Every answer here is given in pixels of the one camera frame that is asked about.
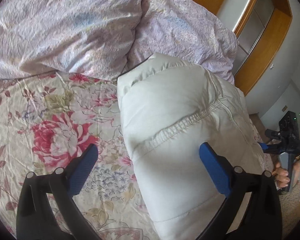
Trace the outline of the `person's right hand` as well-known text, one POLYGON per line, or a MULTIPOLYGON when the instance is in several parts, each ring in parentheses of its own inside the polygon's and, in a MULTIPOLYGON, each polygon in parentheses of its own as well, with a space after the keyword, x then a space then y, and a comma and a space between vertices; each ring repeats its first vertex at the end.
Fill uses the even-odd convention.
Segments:
POLYGON ((276 162, 272 174, 275 177, 275 184, 278 189, 282 189, 288 186, 290 179, 287 170, 283 169, 279 162, 276 162))

